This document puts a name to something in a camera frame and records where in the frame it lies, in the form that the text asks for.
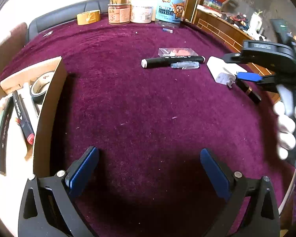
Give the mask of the right white gloved hand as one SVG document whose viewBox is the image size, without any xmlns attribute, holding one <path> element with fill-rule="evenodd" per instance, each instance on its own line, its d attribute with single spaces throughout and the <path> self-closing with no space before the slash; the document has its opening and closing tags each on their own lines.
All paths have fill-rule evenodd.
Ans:
<svg viewBox="0 0 296 237">
<path fill-rule="evenodd" d="M 293 135 L 296 123 L 285 115 L 283 102 L 275 103 L 273 111 L 277 115 L 277 154 L 281 160 L 285 160 L 289 152 L 296 147 L 296 138 Z"/>
</svg>

